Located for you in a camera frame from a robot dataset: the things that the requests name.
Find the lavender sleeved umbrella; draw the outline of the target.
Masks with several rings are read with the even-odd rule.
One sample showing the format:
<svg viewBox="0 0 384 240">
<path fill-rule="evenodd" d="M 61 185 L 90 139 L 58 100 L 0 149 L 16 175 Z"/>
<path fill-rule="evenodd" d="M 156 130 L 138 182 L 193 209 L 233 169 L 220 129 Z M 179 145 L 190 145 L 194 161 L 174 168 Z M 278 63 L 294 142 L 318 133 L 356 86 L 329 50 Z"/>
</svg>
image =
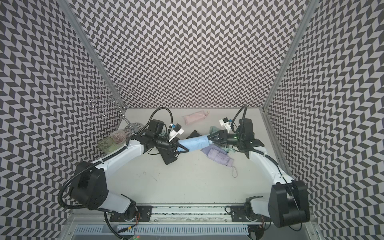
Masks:
<svg viewBox="0 0 384 240">
<path fill-rule="evenodd" d="M 232 169 L 232 177 L 237 178 L 238 172 L 236 167 L 234 166 L 234 160 L 230 158 L 227 154 L 222 153 L 221 151 L 211 148 L 208 152 L 208 158 L 213 160 L 216 163 L 219 163 L 223 166 L 226 166 L 228 168 Z"/>
</svg>

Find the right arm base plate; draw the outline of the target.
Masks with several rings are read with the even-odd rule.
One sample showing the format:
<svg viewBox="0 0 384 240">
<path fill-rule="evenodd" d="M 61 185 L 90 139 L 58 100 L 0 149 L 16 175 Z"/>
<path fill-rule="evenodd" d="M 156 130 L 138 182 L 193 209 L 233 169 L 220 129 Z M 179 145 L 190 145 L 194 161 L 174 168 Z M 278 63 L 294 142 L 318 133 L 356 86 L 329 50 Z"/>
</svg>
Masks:
<svg viewBox="0 0 384 240">
<path fill-rule="evenodd" d="M 225 212 L 230 215 L 232 222 L 258 222 L 269 223 L 271 219 L 269 217 L 255 214 L 250 207 L 245 206 L 225 206 Z"/>
</svg>

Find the mint green sleeved umbrella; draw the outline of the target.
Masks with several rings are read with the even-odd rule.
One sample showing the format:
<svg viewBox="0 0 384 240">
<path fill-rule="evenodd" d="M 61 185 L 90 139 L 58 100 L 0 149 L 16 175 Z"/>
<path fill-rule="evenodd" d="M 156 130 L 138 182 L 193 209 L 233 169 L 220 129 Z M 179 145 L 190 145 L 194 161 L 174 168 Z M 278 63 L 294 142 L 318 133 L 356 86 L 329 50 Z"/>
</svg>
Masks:
<svg viewBox="0 0 384 240">
<path fill-rule="evenodd" d="M 214 133 L 216 133 L 216 132 L 218 132 L 218 131 L 220 131 L 220 130 L 221 130 L 221 129 L 219 129 L 219 128 L 215 127 L 215 126 L 211 126 L 211 127 L 210 127 L 210 135 L 211 135 L 211 134 L 214 134 Z M 218 147 L 221 148 L 222 150 L 224 150 L 226 153 L 230 153 L 230 152 L 235 153 L 235 152 L 236 152 L 236 151 L 235 151 L 234 149 L 232 149 L 232 148 L 220 147 L 219 145 L 218 145 Z"/>
</svg>

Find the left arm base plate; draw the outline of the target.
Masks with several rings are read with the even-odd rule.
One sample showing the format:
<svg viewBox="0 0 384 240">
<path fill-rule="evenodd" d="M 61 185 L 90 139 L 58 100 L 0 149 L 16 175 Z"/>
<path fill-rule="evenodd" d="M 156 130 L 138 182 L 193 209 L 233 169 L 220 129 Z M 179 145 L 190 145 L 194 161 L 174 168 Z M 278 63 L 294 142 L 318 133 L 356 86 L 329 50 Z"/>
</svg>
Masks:
<svg viewBox="0 0 384 240">
<path fill-rule="evenodd" d="M 112 212 L 109 220 L 112 223 L 149 222 L 152 210 L 153 206 L 150 205 L 129 207 L 123 214 Z"/>
</svg>

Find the lavender sleeve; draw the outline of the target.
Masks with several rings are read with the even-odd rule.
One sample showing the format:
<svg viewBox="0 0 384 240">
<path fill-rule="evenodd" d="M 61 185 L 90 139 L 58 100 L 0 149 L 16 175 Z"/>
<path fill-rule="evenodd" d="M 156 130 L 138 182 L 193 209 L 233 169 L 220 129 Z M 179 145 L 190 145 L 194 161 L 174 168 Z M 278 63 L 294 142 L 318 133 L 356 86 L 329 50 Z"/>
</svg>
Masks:
<svg viewBox="0 0 384 240">
<path fill-rule="evenodd" d="M 221 148 L 219 148 L 218 146 L 214 145 L 214 144 L 211 144 L 203 149 L 201 149 L 201 151 L 205 154 L 205 155 L 208 155 L 209 152 L 214 149 L 214 150 L 217 150 L 217 151 L 220 151 Z"/>
</svg>

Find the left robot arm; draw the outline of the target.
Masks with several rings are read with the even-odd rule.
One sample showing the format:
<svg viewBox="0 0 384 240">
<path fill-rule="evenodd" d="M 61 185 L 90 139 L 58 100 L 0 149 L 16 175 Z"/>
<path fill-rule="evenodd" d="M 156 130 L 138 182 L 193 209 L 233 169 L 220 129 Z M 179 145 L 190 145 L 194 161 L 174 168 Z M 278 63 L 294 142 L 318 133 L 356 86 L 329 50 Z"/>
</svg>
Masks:
<svg viewBox="0 0 384 240">
<path fill-rule="evenodd" d="M 177 134 L 182 127 L 171 123 L 165 135 L 165 123 L 150 117 L 147 124 L 129 137 L 115 152 L 93 162 L 81 162 L 74 175 L 64 182 L 58 193 L 58 204 L 64 209 L 88 209 L 121 215 L 126 221 L 137 218 L 136 202 L 108 189 L 108 179 L 131 160 L 156 148 L 164 163 L 175 162 L 178 155 L 189 150 L 179 143 Z"/>
</svg>

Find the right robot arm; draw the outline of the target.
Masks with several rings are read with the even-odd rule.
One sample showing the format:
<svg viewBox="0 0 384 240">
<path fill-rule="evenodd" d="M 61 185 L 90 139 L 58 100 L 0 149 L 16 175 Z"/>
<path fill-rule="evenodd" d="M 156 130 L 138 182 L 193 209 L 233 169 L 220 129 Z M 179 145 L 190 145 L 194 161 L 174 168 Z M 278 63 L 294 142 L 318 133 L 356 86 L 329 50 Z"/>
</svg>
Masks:
<svg viewBox="0 0 384 240">
<path fill-rule="evenodd" d="M 247 106 L 243 106 L 233 119 L 219 121 L 222 130 L 212 133 L 208 139 L 218 147 L 233 148 L 260 167 L 269 191 L 261 196 L 249 197 L 245 201 L 245 216 L 249 221 L 260 217 L 269 218 L 277 227 L 302 225 L 310 221 L 308 187 L 296 181 L 279 166 L 268 153 L 265 145 L 256 139 L 253 122 L 246 117 Z"/>
</svg>

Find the blue sleeved umbrella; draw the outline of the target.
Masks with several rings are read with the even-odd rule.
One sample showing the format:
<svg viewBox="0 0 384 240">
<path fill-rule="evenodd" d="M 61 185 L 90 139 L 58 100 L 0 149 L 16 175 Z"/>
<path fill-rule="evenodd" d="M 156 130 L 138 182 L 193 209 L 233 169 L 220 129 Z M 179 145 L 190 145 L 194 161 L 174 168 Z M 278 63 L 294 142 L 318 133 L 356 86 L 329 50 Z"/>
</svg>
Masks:
<svg viewBox="0 0 384 240">
<path fill-rule="evenodd" d="M 189 152 L 201 150 L 213 144 L 213 142 L 208 139 L 207 135 L 191 139 L 179 140 L 179 143 L 185 148 L 189 149 Z"/>
</svg>

